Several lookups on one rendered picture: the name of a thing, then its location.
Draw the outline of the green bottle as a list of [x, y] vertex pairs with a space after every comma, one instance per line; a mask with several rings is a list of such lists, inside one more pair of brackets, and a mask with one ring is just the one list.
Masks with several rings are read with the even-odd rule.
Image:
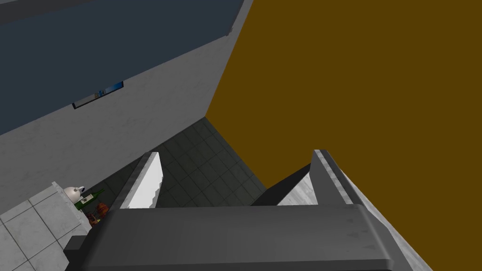
[[104, 189], [101, 189], [98, 192], [94, 192], [92, 194], [89, 194], [87, 197], [80, 199], [77, 201], [74, 206], [77, 208], [77, 210], [83, 209], [85, 206], [91, 204], [95, 199], [98, 198], [98, 196], [104, 192]]

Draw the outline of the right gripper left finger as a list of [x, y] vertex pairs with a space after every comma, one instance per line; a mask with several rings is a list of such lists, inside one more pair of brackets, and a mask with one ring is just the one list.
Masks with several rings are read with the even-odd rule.
[[120, 192], [120, 209], [155, 208], [162, 181], [159, 153], [145, 153]]

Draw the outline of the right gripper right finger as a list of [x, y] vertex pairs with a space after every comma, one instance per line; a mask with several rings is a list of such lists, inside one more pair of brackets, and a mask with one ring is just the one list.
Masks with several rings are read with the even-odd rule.
[[355, 186], [327, 150], [314, 150], [309, 175], [317, 204], [363, 205]]

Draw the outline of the dark framed wall picture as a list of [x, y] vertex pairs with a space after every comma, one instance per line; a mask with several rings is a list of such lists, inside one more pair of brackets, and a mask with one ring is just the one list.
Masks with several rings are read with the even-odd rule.
[[115, 91], [117, 91], [117, 90], [119, 90], [119, 89], [121, 89], [121, 88], [123, 88], [123, 87], [124, 87], [124, 82], [121, 81], [121, 82], [119, 82], [119, 83], [117, 83], [117, 84], [115, 84], [115, 85], [113, 85], [113, 86], [111, 86], [111, 87], [109, 87], [109, 88], [106, 88], [106, 89], [104, 89], [104, 90], [97, 91], [96, 93], [94, 93], [94, 94], [91, 95], [91, 96], [88, 96], [88, 97], [83, 98], [83, 99], [81, 99], [81, 100], [79, 100], [79, 101], [77, 101], [77, 102], [72, 103], [72, 106], [73, 106], [74, 109], [77, 109], [77, 108], [79, 108], [79, 107], [82, 107], [82, 106], [85, 105], [85, 104], [88, 104], [88, 103], [90, 103], [90, 102], [92, 102], [92, 101], [95, 101], [95, 100], [97, 100], [97, 99], [99, 99], [99, 98], [101, 98], [101, 97], [103, 97], [103, 96], [106, 96], [106, 95], [108, 95], [108, 94], [110, 94], [110, 93], [113, 93], [113, 92], [115, 92]]

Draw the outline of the white teapot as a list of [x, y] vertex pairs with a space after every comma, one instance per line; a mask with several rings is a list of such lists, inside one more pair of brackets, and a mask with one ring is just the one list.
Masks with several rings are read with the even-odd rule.
[[67, 187], [64, 189], [64, 193], [75, 204], [81, 199], [81, 194], [84, 192], [85, 187]]

